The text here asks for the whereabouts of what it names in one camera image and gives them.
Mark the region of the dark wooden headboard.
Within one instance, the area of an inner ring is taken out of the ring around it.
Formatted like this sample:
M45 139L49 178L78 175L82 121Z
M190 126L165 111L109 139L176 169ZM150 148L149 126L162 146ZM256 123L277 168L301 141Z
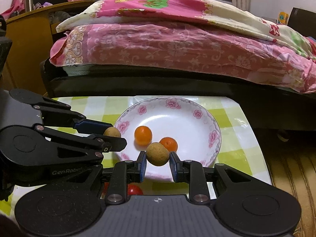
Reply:
M314 12L293 8L288 26L305 37L316 39L316 13Z

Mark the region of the orange kumquat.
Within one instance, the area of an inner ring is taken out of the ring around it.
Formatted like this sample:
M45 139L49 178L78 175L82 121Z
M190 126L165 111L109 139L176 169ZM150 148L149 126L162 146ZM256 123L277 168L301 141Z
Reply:
M152 141L152 132L147 126L139 126L135 129L134 140L139 146L147 146Z
M169 151L176 152L178 150L178 143L172 137L164 137L160 140L160 143Z

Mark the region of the tan longan fruit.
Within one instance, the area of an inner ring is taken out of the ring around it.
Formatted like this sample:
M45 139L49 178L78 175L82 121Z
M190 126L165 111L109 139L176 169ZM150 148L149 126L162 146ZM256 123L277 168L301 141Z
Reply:
M109 127L103 133L104 136L121 137L120 131L116 127Z
M163 166L169 160L169 151L159 142L151 143L146 149L147 160L155 166Z

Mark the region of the red cherry tomato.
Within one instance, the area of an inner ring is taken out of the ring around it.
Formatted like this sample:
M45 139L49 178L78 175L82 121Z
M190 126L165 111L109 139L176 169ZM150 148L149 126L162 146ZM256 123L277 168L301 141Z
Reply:
M135 184L128 184L127 194L128 195L143 195L144 193L139 186Z

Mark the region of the metal thermos bottle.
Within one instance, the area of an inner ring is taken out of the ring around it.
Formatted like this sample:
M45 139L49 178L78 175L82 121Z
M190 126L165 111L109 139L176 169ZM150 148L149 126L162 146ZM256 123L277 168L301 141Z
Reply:
M33 11L33 0L24 0L25 12Z

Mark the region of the white floral porcelain plate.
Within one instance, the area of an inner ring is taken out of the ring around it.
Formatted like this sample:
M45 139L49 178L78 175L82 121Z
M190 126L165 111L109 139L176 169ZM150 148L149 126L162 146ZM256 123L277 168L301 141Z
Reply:
M185 98L161 96L132 105L117 119L115 127L127 141L125 149L116 154L120 161L135 160L143 150L134 139L139 126L151 130L153 142L173 138L181 160L198 161L204 167L215 161L221 148L221 130L208 110Z

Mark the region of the green white checkered tablecloth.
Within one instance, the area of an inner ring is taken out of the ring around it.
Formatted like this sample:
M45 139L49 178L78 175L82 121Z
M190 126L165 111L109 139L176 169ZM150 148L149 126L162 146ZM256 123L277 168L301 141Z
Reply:
M115 123L121 113L133 104L153 96L130 97L60 97L60 102L69 104L74 111L80 112L89 119ZM244 173L255 176L268 184L271 179L260 146L239 104L226 97L183 96L194 101L217 120L222 144L215 163L228 164ZM103 167L113 167L117 157L112 152L106 153ZM139 186L145 195L184 194L188 192L187 184L173 184L145 179ZM41 186L25 188L15 187L8 201L1 201L1 214L14 219L14 206L17 200L27 192Z

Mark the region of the dark bed frame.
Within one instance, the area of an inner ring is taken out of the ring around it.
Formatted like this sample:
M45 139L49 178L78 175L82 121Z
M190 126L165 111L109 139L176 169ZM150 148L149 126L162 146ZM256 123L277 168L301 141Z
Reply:
M130 65L41 63L50 97L224 96L237 102L250 125L292 131L315 130L315 94L255 84L231 76Z

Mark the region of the colourful box on headboard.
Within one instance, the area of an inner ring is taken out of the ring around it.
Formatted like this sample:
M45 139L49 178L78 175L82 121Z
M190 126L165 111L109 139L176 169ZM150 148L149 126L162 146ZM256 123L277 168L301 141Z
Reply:
M282 25L288 24L289 15L286 12L280 12L278 15L278 23Z

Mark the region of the brown wooden cabinet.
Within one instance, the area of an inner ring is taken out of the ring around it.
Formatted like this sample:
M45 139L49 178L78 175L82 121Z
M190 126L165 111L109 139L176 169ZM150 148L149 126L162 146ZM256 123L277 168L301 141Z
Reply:
M1 88L27 89L41 95L46 93L40 63L49 58L53 35L60 23L51 23L49 17L57 11L78 14L94 2L79 0L56 4L7 20L6 37L12 40L12 46L4 64Z

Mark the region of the pink floral quilt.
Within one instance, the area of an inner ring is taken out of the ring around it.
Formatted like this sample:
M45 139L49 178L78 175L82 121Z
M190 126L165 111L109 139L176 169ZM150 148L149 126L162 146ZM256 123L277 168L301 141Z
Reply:
M56 31L56 67L161 67L315 92L315 42L216 0L101 0Z

